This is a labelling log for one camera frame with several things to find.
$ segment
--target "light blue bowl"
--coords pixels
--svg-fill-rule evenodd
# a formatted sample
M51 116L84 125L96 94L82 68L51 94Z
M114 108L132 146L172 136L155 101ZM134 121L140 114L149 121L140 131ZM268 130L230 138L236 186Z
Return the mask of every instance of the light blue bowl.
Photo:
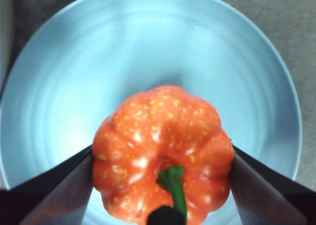
M220 0L78 0L31 38L1 101L1 157L11 188L91 144L129 95L179 85L215 106L233 143L295 178L298 98L266 36ZM125 224L93 191L84 225ZM204 224L238 225L230 196Z

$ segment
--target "green stem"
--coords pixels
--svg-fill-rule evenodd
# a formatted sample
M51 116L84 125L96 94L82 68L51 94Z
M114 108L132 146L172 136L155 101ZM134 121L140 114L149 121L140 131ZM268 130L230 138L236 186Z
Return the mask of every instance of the green stem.
M173 208L179 210L187 221L187 203L182 186L183 167L171 166L158 173L156 180L164 190L169 192L173 201Z

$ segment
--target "yellow speckle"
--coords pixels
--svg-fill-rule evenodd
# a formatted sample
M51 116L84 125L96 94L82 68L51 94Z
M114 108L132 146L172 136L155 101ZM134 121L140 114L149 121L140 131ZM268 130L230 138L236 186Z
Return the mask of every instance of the yellow speckle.
M109 210L112 210L112 204L111 204L111 202L108 202L108 208L109 208Z
M172 119L173 118L173 114L171 112L168 112L168 117Z
M117 165L113 165L112 166L112 170L117 173L117 174L121 174L123 176L123 178L127 177L127 171L124 169L119 168L119 166Z
M177 144L176 148L177 148L177 149L180 149L182 145L183 145L183 141L180 141L180 143Z
M103 153L101 153L101 154L98 155L98 159L106 161L107 157Z
M195 157L194 157L194 155L189 154L189 157L190 157L191 162L194 162L194 161L195 161Z

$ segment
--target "gray fabric surface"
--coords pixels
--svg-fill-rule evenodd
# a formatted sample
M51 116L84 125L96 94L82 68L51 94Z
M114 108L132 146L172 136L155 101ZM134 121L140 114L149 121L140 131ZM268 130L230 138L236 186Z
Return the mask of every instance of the gray fabric surface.
M74 0L13 0L13 60L29 37ZM284 59L297 89L303 118L303 150L297 181L316 190L315 0L223 0L252 20Z

